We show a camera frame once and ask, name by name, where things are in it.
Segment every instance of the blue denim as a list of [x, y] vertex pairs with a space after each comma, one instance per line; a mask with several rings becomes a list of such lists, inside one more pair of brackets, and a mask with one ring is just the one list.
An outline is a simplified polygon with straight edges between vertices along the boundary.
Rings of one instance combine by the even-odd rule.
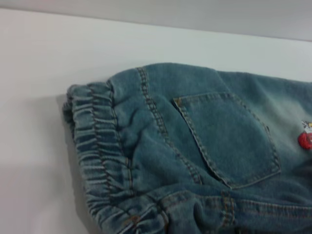
[[63, 111], [105, 234], [312, 233], [312, 83], [154, 64]]

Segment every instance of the denim pocket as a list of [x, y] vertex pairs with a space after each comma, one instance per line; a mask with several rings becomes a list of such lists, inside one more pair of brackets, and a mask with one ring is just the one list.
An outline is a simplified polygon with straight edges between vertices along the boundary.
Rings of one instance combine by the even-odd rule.
[[242, 188], [280, 172], [269, 128], [239, 97], [212, 93], [175, 98], [209, 170]]

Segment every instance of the red embroidered patch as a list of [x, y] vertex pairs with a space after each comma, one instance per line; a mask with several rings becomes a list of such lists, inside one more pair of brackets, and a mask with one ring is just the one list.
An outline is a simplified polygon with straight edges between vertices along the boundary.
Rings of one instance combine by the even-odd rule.
[[312, 122], [302, 121], [304, 131], [298, 137], [299, 145], [306, 150], [312, 149]]

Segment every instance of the light blue denim fabric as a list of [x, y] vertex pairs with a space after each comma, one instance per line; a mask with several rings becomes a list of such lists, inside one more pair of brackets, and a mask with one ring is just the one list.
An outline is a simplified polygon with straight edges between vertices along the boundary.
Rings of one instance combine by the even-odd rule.
[[63, 110], [105, 234], [312, 233], [312, 83], [154, 64]]

